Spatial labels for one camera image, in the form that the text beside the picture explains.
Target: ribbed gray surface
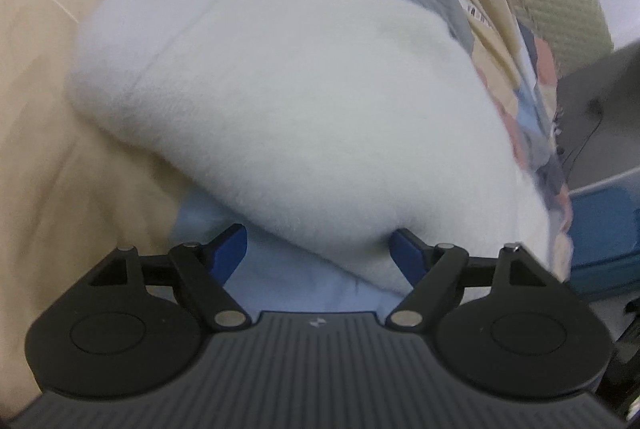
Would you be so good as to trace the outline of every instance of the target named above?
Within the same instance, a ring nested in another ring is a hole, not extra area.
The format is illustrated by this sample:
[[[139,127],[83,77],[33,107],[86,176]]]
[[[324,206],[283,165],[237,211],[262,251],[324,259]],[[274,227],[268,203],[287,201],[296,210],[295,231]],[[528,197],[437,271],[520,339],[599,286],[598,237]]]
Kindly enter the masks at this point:
[[[266,313],[214,337],[164,388],[115,402],[44,394],[15,429],[622,429],[589,395],[502,401],[450,376],[417,335],[373,314]]]

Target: white fleece fabric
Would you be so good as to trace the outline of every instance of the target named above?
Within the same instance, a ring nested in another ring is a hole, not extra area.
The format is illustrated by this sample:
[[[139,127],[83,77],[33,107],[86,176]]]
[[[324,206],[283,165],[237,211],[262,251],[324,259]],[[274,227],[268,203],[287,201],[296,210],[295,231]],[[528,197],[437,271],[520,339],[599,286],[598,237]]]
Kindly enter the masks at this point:
[[[468,55],[405,0],[105,0],[70,81],[82,113],[224,206],[407,293],[406,227],[548,267],[548,216]]]

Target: logo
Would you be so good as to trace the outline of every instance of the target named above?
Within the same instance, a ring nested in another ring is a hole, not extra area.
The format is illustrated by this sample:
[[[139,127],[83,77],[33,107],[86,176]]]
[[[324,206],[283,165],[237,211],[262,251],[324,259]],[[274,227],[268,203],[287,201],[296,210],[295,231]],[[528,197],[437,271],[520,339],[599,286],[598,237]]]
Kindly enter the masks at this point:
[[[314,328],[320,328],[326,324],[326,321],[322,317],[316,317],[309,321],[309,324]]]

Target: bed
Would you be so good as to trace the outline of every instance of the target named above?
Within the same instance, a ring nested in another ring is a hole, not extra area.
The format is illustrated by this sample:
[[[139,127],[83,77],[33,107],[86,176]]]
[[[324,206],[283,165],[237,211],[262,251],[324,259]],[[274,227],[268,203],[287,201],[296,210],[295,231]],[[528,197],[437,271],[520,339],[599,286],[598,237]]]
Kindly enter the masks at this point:
[[[78,24],[102,0],[2,1],[0,416],[11,417],[38,394],[22,351],[24,334],[62,291],[113,247],[135,244],[141,253],[164,252],[171,243],[207,237],[220,212],[180,172],[158,156],[106,135],[63,97]],[[475,24],[473,50],[474,42],[482,43],[479,9],[488,3],[464,0],[464,5]],[[519,7],[526,13],[530,5],[520,0]],[[509,8],[504,0],[501,12]],[[596,19],[594,26],[600,25]],[[546,148],[552,149],[557,81],[552,51],[533,33],[527,38],[528,44],[515,46],[514,52],[522,48],[535,56],[531,87],[540,92],[548,138],[534,140],[540,145],[548,140]],[[603,48],[606,38],[591,55],[602,54]],[[482,66],[493,61],[486,53],[476,55],[482,80],[510,132],[514,156],[529,167],[527,149],[535,142],[527,136],[523,141],[519,118],[524,104],[514,98],[517,83],[514,88],[509,77],[487,77]],[[570,55],[567,59],[565,67],[579,62]],[[549,160],[538,160],[532,170],[548,168]],[[557,178],[547,183],[558,225],[553,270],[565,278],[570,262],[568,193]]]

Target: beige blanket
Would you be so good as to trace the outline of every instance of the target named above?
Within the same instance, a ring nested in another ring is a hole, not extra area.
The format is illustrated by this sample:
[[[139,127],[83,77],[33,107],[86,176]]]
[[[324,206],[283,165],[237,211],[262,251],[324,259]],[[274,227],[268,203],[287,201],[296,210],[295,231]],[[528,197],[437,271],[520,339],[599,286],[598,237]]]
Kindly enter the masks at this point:
[[[79,118],[64,98],[76,27],[100,1],[0,5],[3,418],[39,393],[22,349],[31,322],[114,246],[165,250],[187,187],[155,156]]]

